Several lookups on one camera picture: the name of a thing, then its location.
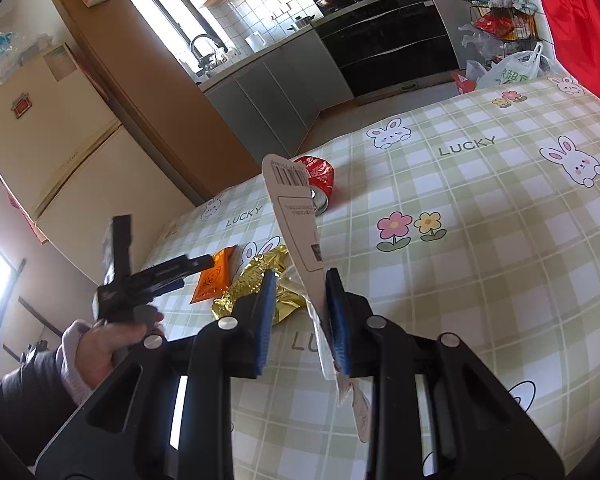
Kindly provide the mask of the dark sleeve left forearm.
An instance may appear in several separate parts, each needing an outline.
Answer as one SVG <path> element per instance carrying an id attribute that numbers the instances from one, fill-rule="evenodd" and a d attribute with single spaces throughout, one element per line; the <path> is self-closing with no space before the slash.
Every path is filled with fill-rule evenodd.
<path id="1" fill-rule="evenodd" d="M 93 392 L 76 368 L 76 352 L 91 329 L 74 321 L 60 346 L 31 350 L 18 370 L 0 379 L 0 436 L 31 467 L 58 430 Z"/>

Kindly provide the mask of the person's left hand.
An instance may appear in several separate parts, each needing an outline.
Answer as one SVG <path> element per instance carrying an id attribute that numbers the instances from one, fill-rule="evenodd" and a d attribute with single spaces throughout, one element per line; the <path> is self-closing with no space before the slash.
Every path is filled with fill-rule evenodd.
<path id="1" fill-rule="evenodd" d="M 114 354 L 141 342 L 144 323 L 97 322 L 79 339 L 74 366 L 84 384 L 95 389 L 114 369 Z"/>

